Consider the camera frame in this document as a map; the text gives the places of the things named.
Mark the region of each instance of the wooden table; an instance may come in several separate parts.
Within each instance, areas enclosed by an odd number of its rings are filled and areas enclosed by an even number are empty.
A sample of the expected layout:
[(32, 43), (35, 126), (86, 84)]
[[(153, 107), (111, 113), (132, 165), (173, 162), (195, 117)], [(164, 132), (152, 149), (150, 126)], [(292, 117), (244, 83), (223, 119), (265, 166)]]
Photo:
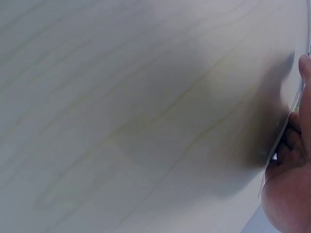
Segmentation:
[(305, 0), (0, 1), (4, 233), (239, 233)]

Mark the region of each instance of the light wood surface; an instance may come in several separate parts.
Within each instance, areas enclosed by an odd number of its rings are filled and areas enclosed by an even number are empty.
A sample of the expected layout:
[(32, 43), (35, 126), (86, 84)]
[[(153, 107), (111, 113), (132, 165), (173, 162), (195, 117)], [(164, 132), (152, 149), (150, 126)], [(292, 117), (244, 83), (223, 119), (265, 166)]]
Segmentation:
[(1, 0), (1, 232), (239, 233), (307, 21), (305, 0)]

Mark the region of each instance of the hand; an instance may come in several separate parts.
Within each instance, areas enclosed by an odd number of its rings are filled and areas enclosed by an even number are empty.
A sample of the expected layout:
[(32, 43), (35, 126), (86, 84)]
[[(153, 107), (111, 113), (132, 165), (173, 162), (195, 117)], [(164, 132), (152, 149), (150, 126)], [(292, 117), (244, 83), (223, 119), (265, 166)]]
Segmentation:
[(277, 161), (266, 169), (262, 206), (282, 233), (311, 233), (311, 59), (299, 59), (306, 86), (299, 112), (292, 113)]

